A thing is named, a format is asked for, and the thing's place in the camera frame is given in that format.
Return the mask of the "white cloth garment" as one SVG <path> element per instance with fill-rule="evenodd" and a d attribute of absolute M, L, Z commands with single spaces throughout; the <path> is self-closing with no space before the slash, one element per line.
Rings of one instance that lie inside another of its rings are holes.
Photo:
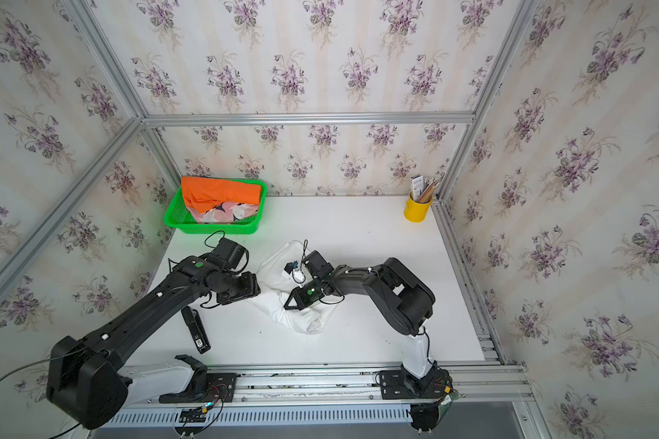
<path fill-rule="evenodd" d="M 284 305 L 292 290 L 298 286 L 293 274 L 286 272 L 288 263 L 299 263 L 304 245 L 300 241 L 287 241 L 274 254 L 260 264 L 256 273 L 260 294 L 251 304 L 272 321 L 298 334 L 315 336 L 322 333 L 335 307 L 316 303 L 302 310 L 285 310 Z"/>

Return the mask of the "pink shark print shorts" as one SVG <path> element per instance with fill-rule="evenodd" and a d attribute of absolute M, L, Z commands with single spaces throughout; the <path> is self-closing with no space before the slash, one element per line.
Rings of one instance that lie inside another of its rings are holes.
<path fill-rule="evenodd" d="M 188 212 L 197 223 L 235 223 L 250 219 L 258 214 L 259 206 L 256 204 L 237 203 L 226 201 L 207 212 L 199 212 L 194 208 L 187 207 Z"/>

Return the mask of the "orange shorts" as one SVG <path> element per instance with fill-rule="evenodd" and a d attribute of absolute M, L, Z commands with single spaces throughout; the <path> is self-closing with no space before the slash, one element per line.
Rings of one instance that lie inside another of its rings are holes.
<path fill-rule="evenodd" d="M 187 208 L 206 213 L 225 202 L 258 205 L 261 201 L 262 187 L 227 179 L 183 177 L 181 195 Z"/>

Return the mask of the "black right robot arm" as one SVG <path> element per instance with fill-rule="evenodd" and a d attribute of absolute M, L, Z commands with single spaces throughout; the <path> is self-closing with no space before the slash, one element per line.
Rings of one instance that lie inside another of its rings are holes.
<path fill-rule="evenodd" d="M 438 364 L 430 355 L 424 325 L 433 316 L 436 297 L 401 261 L 391 257 L 368 267 L 334 266 L 313 251 L 304 254 L 297 267 L 307 272 L 309 280 L 291 290 L 285 310 L 305 311 L 331 297 L 367 296 L 388 325 L 410 339 L 401 366 L 406 377 L 424 382 L 435 375 Z"/>

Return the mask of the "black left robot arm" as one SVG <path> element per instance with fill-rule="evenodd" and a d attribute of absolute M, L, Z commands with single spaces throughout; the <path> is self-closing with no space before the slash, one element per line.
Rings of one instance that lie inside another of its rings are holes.
<path fill-rule="evenodd" d="M 87 430 L 107 424 L 134 402 L 164 397 L 207 405 L 208 368 L 192 356 L 180 354 L 142 371 L 126 367 L 126 362 L 198 299 L 230 305 L 258 296 L 249 261 L 247 248 L 221 236 L 205 254 L 170 267 L 161 283 L 116 318 L 82 338 L 67 336 L 57 342 L 44 360 L 45 399 Z"/>

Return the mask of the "black remote-like device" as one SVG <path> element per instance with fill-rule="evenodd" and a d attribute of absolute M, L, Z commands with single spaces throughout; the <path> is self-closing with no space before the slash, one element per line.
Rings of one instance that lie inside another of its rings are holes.
<path fill-rule="evenodd" d="M 196 309 L 184 307 L 181 310 L 181 316 L 184 323 L 190 331 L 193 343 L 200 354 L 204 354 L 211 349 L 211 344 L 205 331 L 201 316 Z"/>

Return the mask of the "green plastic basket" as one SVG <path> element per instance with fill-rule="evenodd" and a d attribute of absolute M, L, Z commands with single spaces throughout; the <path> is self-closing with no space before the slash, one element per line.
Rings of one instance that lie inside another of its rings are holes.
<path fill-rule="evenodd" d="M 265 199 L 268 192 L 267 184 L 259 179 L 232 179 L 232 181 L 256 185 L 260 188 L 260 201 L 256 215 L 233 222 L 198 223 L 185 206 L 182 188 L 179 188 L 164 213 L 163 221 L 165 225 L 186 234 L 211 234 L 218 230 L 232 235 L 255 233 L 263 218 Z"/>

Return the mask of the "yellow pen cup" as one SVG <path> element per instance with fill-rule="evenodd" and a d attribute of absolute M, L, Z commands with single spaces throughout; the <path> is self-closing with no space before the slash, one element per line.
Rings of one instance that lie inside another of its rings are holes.
<path fill-rule="evenodd" d="M 430 197 L 424 202 L 417 202 L 411 196 L 406 201 L 406 208 L 404 210 L 404 217 L 406 220 L 413 223 L 420 223 L 427 217 L 429 208 L 432 204 L 433 198 Z"/>

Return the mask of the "small green-lit circuit board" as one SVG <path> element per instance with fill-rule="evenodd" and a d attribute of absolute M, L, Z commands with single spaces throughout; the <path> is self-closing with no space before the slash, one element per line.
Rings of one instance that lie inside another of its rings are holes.
<path fill-rule="evenodd" d="M 179 424 L 205 424 L 208 418 L 206 407 L 186 408 L 179 413 Z"/>

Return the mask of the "pencils in cup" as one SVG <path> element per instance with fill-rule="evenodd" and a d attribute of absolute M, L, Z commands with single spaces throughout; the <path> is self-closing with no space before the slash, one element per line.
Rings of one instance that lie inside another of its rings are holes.
<path fill-rule="evenodd" d="M 428 179 L 423 175 L 412 177 L 410 183 L 410 198 L 418 204 L 428 203 L 439 186 L 439 181 L 435 177 L 430 177 Z"/>

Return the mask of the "aluminium front rail frame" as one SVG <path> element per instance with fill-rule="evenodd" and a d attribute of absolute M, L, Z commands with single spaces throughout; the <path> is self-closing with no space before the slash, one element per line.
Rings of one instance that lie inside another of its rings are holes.
<path fill-rule="evenodd" d="M 376 381 L 389 368 L 240 369 L 232 402 L 207 405 L 136 402 L 120 410 L 107 429 L 162 428 L 199 438 L 214 427 L 402 424 L 431 435 L 463 405 L 504 404 L 525 438 L 549 438 L 544 415 L 525 373 L 516 366 L 448 366 L 454 390 L 436 400 L 383 400 Z M 206 407 L 205 424 L 179 424 L 182 409 Z"/>

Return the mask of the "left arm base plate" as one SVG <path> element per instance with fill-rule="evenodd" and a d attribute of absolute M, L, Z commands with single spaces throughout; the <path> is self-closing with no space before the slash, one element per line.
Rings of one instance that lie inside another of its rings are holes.
<path fill-rule="evenodd" d="M 190 355 L 177 355 L 175 360 L 184 364 L 192 375 L 182 391 L 160 395 L 161 404 L 202 404 L 216 399 L 232 402 L 238 374 L 210 372 L 206 365 Z"/>

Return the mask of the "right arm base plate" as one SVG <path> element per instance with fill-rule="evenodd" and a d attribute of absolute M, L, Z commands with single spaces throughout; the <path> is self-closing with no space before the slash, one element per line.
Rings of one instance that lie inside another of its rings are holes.
<path fill-rule="evenodd" d="M 422 378 L 401 368 L 379 371 L 376 381 L 383 400 L 436 400 L 454 390 L 448 371 L 435 365 Z"/>

